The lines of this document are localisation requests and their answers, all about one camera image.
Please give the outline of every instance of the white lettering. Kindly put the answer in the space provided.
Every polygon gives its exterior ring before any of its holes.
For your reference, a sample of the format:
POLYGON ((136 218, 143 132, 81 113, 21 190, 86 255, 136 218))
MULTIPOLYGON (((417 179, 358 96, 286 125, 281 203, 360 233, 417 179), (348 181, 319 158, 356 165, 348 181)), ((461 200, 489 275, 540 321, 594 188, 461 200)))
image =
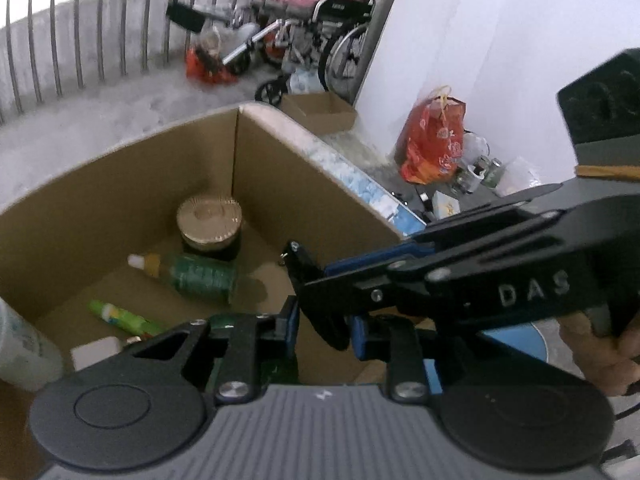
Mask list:
POLYGON ((554 274, 554 283, 556 284, 554 292, 558 296, 564 296, 569 292, 569 275, 565 270, 558 270, 558 272, 554 274))
POLYGON ((500 294, 500 303, 502 306, 513 306, 516 303, 516 288, 509 283, 503 283, 498 286, 498 293, 500 294))
POLYGON ((542 291, 542 287, 540 287, 540 284, 535 279, 532 278, 529 282, 529 291, 527 293, 527 301, 533 300, 533 298, 535 298, 536 296, 542 300, 545 299, 545 293, 542 291))

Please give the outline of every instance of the metal railing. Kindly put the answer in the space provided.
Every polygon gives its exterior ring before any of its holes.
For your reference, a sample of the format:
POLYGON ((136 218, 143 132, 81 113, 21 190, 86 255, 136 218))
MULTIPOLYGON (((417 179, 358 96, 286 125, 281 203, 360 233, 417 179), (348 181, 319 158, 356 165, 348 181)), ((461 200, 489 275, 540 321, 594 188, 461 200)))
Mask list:
MULTIPOLYGON (((103 50, 103 7, 104 0, 96 0, 96 53, 97 53, 97 74, 98 81, 103 83, 105 81, 104 72, 104 50, 103 50)), ((193 5, 196 0, 189 0, 189 3, 193 5)), ((216 4, 218 0, 212 0, 212 4, 216 4)), ((14 42, 12 41, 12 23, 10 21, 10 2, 6 0, 6 58, 8 63, 8 69, 10 74, 11 85, 14 96, 14 106, 18 115, 24 113, 24 107, 22 104, 22 95, 18 87, 18 77, 16 73, 15 59, 14 59, 14 42)), ((28 13, 27 13, 27 31, 28 31, 28 48, 31 65, 31 78, 33 79, 33 92, 35 96, 36 104, 42 104, 44 102, 43 92, 41 90, 40 77, 38 75, 38 66, 36 63, 36 38, 34 38, 34 13, 33 13, 33 0, 28 0, 28 13)), ((234 8, 238 4, 238 0, 231 0, 231 6, 234 8)), ((58 61, 58 38, 56 37, 56 4, 55 0, 50 0, 49 3, 49 22, 50 22, 50 47, 51 47, 51 61, 52 70, 54 76, 54 84, 56 96, 58 98, 63 96, 63 85, 61 78, 61 67, 58 61)), ((119 27, 119 67, 120 76, 127 75, 127 0, 120 0, 120 27, 119 27)), ((148 72, 148 55, 149 55, 149 13, 151 8, 151 0, 144 0, 144 10, 142 15, 142 28, 140 37, 140 72, 148 72)), ((82 50, 81 50, 81 0, 73 0, 73 38, 74 38, 74 53, 75 53, 75 76, 78 82, 78 89, 83 89, 85 86, 84 76, 82 72, 82 50)), ((164 27, 162 30, 161 39, 161 59, 164 65, 170 62, 170 34, 171 27, 168 19, 164 18, 164 27)), ((186 35, 184 43, 184 51, 186 53, 190 46, 190 35, 186 35)), ((0 102, 0 124, 3 124, 6 120, 6 115, 3 115, 3 110, 8 110, 9 103, 0 102)))

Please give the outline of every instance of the small cardboard box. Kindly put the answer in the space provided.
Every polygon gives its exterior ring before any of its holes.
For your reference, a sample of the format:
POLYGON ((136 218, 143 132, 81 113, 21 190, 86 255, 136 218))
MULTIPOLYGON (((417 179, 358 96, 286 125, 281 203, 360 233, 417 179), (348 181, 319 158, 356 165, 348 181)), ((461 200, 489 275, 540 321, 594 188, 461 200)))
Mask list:
POLYGON ((353 106, 332 92, 286 94, 281 108, 317 136, 351 130, 357 117, 353 106))
MULTIPOLYGON (((125 336, 89 313, 90 300, 168 328, 217 312, 279 312, 293 292, 278 265, 287 240, 322 265, 397 244, 388 222, 280 140, 299 134, 306 132, 279 111, 247 104, 57 178, 0 214, 0 297, 60 348, 71 372, 73 347, 125 336), (246 219, 231 307, 181 297, 127 266, 129 253, 180 251, 176 209, 203 190, 235 197, 246 219)), ((324 343, 304 316, 296 354, 303 383, 351 382, 365 366, 324 343)), ((31 400, 0 381, 0 478, 32 478, 40 465, 27 426, 31 400)))

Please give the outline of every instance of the green tube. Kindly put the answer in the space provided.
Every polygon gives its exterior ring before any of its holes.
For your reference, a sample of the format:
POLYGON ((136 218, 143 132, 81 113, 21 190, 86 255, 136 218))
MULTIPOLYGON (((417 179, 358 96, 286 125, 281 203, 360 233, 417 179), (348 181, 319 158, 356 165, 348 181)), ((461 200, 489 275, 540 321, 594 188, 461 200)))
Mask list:
POLYGON ((142 316, 132 314, 123 308, 113 306, 111 303, 93 300, 89 302, 89 310, 107 323, 115 325, 125 332, 129 332, 131 335, 137 335, 144 339, 164 332, 164 328, 156 323, 146 320, 142 316))

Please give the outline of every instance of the brown lid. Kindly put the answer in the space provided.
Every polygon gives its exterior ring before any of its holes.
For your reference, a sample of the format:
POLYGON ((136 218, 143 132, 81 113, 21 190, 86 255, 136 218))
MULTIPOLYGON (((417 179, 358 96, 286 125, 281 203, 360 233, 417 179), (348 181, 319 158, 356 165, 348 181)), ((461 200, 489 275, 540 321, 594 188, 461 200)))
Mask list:
POLYGON ((197 195, 186 200, 177 213, 178 229, 191 247, 201 251, 224 249, 242 224, 242 209, 233 198, 197 195))

